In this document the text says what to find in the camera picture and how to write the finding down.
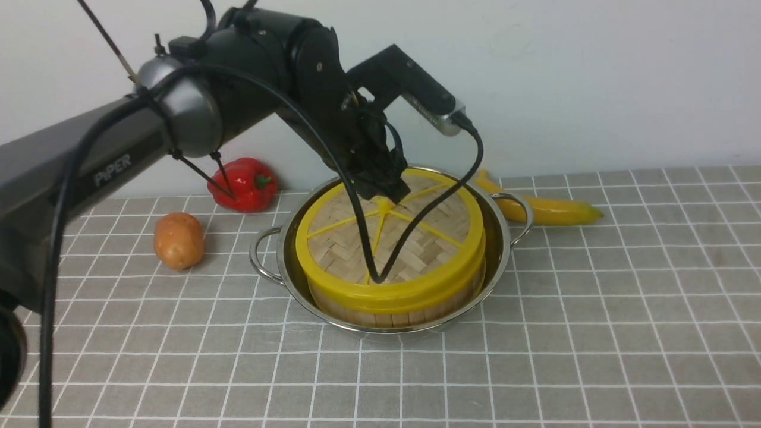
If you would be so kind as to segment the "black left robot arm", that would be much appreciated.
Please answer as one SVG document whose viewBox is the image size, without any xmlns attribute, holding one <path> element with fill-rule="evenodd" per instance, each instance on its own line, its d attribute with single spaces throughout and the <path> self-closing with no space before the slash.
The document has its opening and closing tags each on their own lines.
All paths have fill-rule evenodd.
<svg viewBox="0 0 761 428">
<path fill-rule="evenodd" d="M 52 223 L 65 166 L 86 136 L 61 225 L 166 155 L 201 158 L 277 114 L 359 197 L 400 202 L 410 188 L 383 109 L 359 95 L 359 67 L 344 71 L 335 30 L 256 7 L 231 8 L 199 37 L 158 47 L 135 92 L 2 145 L 2 404 L 21 382 L 27 337 L 15 309 L 41 310 Z"/>
</svg>

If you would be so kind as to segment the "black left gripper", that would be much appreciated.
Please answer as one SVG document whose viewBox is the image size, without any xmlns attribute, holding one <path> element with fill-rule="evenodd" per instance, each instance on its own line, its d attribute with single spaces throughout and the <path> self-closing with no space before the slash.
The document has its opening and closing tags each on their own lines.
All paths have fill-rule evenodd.
<svg viewBox="0 0 761 428">
<path fill-rule="evenodd" d="M 388 147 L 384 114 L 370 108 L 362 96 L 329 90 L 324 94 L 302 94 L 297 104 L 331 147 L 337 162 L 292 109 L 282 106 L 280 119 L 320 156 L 327 168 L 345 171 L 356 195 L 367 200 L 383 197 L 398 204 L 410 194 L 402 178 L 407 169 L 403 149 L 400 144 Z"/>
</svg>

